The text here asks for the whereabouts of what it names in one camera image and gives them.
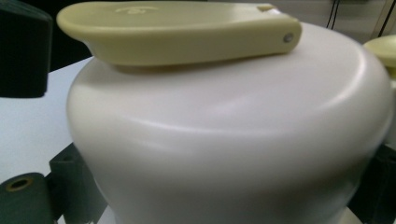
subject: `beige plastic handle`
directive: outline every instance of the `beige plastic handle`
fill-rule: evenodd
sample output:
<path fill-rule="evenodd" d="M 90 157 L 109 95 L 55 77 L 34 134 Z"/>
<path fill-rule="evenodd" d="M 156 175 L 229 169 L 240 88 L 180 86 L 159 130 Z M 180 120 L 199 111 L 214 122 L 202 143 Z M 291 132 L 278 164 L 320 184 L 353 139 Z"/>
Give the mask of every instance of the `beige plastic handle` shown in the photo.
<path fill-rule="evenodd" d="M 98 59 L 141 66 L 286 53 L 302 31 L 269 4 L 88 2 L 64 8 L 57 22 Z"/>
<path fill-rule="evenodd" d="M 390 75 L 396 78 L 396 35 L 382 36 L 364 44 L 368 50 L 388 68 Z"/>

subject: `white pot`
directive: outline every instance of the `white pot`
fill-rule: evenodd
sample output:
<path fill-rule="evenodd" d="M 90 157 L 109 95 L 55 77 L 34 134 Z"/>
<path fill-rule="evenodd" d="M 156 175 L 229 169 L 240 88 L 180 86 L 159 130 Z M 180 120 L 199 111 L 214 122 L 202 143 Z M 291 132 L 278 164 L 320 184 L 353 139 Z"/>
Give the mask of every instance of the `white pot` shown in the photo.
<path fill-rule="evenodd" d="M 284 55 L 82 69 L 70 131 L 123 222 L 338 222 L 389 127 L 392 90 L 358 43 L 303 28 Z"/>

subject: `cylindrical object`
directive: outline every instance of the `cylindrical object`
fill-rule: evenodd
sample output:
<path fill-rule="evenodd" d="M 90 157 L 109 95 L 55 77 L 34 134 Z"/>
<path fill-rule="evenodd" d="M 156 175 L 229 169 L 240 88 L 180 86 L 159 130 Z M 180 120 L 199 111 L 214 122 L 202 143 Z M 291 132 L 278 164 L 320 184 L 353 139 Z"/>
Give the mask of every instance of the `cylindrical object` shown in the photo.
<path fill-rule="evenodd" d="M 53 224 L 50 195 L 42 174 L 18 175 L 0 185 L 0 223 Z"/>
<path fill-rule="evenodd" d="M 290 54 L 136 68 L 93 59 L 71 134 L 124 223 L 336 224 L 393 116 L 381 62 L 303 25 Z"/>

